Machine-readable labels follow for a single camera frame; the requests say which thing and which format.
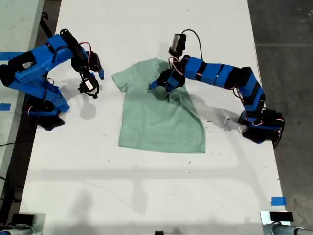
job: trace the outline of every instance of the red wire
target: red wire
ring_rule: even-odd
[[[88,44],[88,45],[89,45],[88,68],[89,68],[89,70],[91,70],[91,68],[90,68],[91,45],[90,45],[90,43],[89,43],[89,42],[81,42],[79,45],[81,45],[81,44]]]

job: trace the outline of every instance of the concrete floor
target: concrete floor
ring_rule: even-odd
[[[46,22],[52,33],[60,3],[45,0]],[[295,225],[313,230],[313,1],[248,0],[248,4],[266,105],[282,112],[286,120],[275,155],[287,209],[293,212]],[[36,46],[45,42],[46,35],[39,28]],[[18,136],[23,137],[27,128],[21,124]],[[31,146],[25,149],[30,155]],[[14,152],[10,179],[24,184],[29,157],[25,151]]]

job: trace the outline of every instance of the wire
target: wire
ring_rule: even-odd
[[[30,106],[29,109],[27,110],[27,116],[29,116],[29,111],[33,106]]]
[[[52,78],[47,78],[47,81],[52,80],[52,84],[54,85],[54,80]]]
[[[15,142],[14,142],[14,143],[6,143],[6,144],[2,144],[2,145],[0,145],[0,147],[4,147],[4,146],[7,146],[7,145],[13,145],[13,144],[15,144]]]
[[[172,63],[172,65],[180,75],[184,76],[184,74],[176,68],[176,65],[174,63]]]
[[[88,68],[89,68],[89,70],[91,70],[91,68],[90,68],[90,54],[91,54],[91,45],[90,45],[90,43],[89,43],[89,42],[82,42],[82,43],[80,43],[79,45],[81,45],[81,44],[88,44],[88,45],[89,45],[89,54],[88,54]]]
[[[13,182],[13,181],[11,181],[11,180],[8,180],[8,179],[6,179],[6,178],[4,178],[4,177],[2,177],[2,176],[0,176],[0,179],[3,179],[4,181],[7,181],[7,182],[9,182],[9,183],[12,183],[12,184],[14,184],[14,185],[16,185],[16,186],[19,186],[19,187],[21,187],[21,188],[24,188],[23,186],[21,186],[21,185],[15,183],[15,182]]]
[[[279,144],[280,140],[282,139],[283,133],[284,133],[284,128],[285,128],[285,121],[283,119],[276,119],[276,121],[282,121],[284,124],[282,126],[282,129],[280,130],[279,136],[278,136],[278,140],[276,141],[276,143],[273,144],[273,147],[276,148],[277,145]]]
[[[233,93],[234,93],[234,96],[236,96],[238,99],[240,99],[240,97],[235,93],[235,88],[233,89]]]
[[[183,32],[181,32],[181,34],[183,34],[183,33],[186,32],[186,31],[191,31],[191,32],[193,32],[193,33],[196,35],[196,37],[197,37],[197,39],[198,39],[198,41],[199,41],[201,59],[203,60],[203,56],[202,56],[202,47],[201,47],[201,41],[200,41],[199,36],[198,36],[197,33],[196,33],[195,31],[193,31],[192,29],[186,29],[186,30],[184,30]]]

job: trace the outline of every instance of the black cable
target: black cable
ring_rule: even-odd
[[[279,144],[280,140],[282,139],[282,136],[283,136],[283,133],[284,133],[284,128],[285,128],[285,120],[284,120],[284,125],[282,126],[282,129],[280,130],[279,138],[276,141],[276,143],[273,145],[274,148],[277,147],[277,145]]]
[[[11,181],[11,180],[8,180],[8,179],[6,179],[6,178],[4,178],[4,177],[2,177],[2,176],[0,176],[0,179],[3,179],[4,181],[10,182],[10,183],[12,183],[12,184],[14,184],[14,185],[16,185],[16,186],[18,186],[18,187],[24,188],[23,186],[21,186],[21,185],[15,183],[15,182],[13,182],[13,181]]]
[[[198,38],[199,46],[200,46],[201,59],[203,60],[203,56],[202,56],[202,47],[201,47],[201,41],[200,41],[199,36],[198,36],[197,33],[196,33],[195,31],[193,31],[192,29],[186,29],[186,30],[184,30],[183,32],[181,32],[181,34],[183,34],[183,33],[186,32],[186,31],[191,31],[191,32],[193,32],[193,33],[196,35],[196,37]]]
[[[241,100],[241,98],[235,93],[235,88],[233,89],[234,96]]]
[[[0,145],[0,147],[7,146],[7,145],[13,145],[13,144],[15,144],[15,142],[14,142],[14,143],[6,143],[6,144],[2,144],[2,145]]]

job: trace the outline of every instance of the white surface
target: white surface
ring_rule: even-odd
[[[35,45],[44,0],[0,0],[0,53],[28,51]],[[15,141],[20,124],[24,93],[0,82],[0,103],[11,103],[10,111],[0,111],[0,145]],[[0,175],[6,176],[13,145],[0,147]],[[4,181],[0,180],[0,193]]]
[[[233,93],[188,81],[206,153],[149,152],[118,147],[125,94],[111,79],[138,61],[166,60],[186,28],[198,32],[206,62],[251,66],[259,77],[246,0],[63,0],[62,28],[91,43],[106,79],[92,100],[77,91],[70,62],[51,72],[71,110],[65,126],[37,130],[21,211],[45,213],[46,235],[263,234],[259,211],[284,209],[270,204],[282,195],[274,152],[225,121],[243,110]],[[186,47],[200,56],[192,33]]]

